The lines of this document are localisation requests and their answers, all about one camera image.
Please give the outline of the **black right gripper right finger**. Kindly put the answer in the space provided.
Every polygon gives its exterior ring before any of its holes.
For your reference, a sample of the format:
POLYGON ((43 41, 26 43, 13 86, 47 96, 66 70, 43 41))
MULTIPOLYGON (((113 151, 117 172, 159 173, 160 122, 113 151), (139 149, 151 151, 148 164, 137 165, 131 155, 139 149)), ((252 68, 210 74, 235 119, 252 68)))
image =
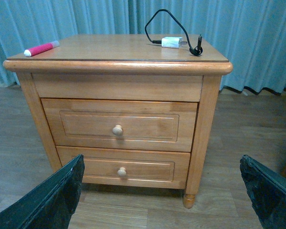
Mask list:
POLYGON ((240 171, 252 207, 264 229, 286 229, 286 178, 248 155, 240 171))

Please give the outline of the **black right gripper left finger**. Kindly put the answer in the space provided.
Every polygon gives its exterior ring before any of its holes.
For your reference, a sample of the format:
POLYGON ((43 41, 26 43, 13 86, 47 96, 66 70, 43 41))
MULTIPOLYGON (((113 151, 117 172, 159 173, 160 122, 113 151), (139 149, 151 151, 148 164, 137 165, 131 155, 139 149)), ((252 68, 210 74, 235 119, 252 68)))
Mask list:
POLYGON ((66 229, 78 206, 84 174, 78 155, 0 212, 0 229, 66 229))

